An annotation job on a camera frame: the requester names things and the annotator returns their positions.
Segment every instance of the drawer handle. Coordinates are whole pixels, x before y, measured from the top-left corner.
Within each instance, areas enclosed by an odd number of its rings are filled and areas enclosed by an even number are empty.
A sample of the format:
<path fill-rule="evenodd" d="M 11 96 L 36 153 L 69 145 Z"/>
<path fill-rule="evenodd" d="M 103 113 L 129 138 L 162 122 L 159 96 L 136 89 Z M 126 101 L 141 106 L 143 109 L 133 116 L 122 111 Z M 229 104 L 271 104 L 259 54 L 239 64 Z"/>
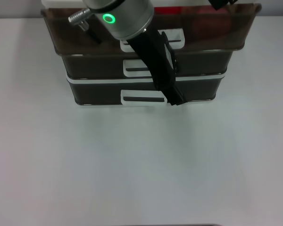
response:
<path fill-rule="evenodd" d="M 166 33 L 166 36 L 168 37 L 170 46 L 172 49 L 181 49 L 184 47 L 185 44 L 185 37 L 184 32 L 182 28 L 178 29 L 167 29 L 167 30 L 159 30 L 159 33 L 162 32 Z M 128 44 L 127 41 L 120 41 L 121 44 L 121 50 L 125 53 L 131 53 L 134 52 L 132 47 Z"/>
<path fill-rule="evenodd" d="M 126 77 L 151 77 L 151 73 L 142 60 L 124 60 L 123 71 Z"/>
<path fill-rule="evenodd" d="M 122 90 L 121 102 L 125 106 L 164 106 L 167 99 L 158 91 Z"/>

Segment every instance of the drawer front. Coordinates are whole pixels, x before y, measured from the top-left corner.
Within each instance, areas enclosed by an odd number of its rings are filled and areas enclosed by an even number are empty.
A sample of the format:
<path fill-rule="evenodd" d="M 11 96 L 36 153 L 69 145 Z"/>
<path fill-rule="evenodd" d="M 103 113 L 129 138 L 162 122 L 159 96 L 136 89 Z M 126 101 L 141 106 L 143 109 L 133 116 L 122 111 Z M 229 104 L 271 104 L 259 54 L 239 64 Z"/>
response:
<path fill-rule="evenodd" d="M 178 77 L 223 74 L 233 52 L 177 53 Z M 64 56 L 65 68 L 72 79 L 127 79 L 150 77 L 146 65 L 138 59 L 117 56 Z"/>
<path fill-rule="evenodd" d="M 212 100 L 222 78 L 177 81 L 177 87 L 188 102 Z M 110 84 L 72 84 L 75 101 L 79 105 L 127 105 L 153 106 L 165 105 L 166 99 L 155 90 L 152 82 L 110 83 Z"/>

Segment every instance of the white tabletop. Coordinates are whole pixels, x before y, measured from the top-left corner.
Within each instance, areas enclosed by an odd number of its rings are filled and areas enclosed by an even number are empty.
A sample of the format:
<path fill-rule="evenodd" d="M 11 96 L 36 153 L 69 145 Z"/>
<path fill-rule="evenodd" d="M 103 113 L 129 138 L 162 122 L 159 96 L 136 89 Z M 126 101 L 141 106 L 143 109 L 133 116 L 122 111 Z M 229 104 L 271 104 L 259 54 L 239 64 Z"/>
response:
<path fill-rule="evenodd" d="M 0 226 L 283 226 L 283 17 L 215 101 L 84 109 L 42 19 L 0 19 Z"/>

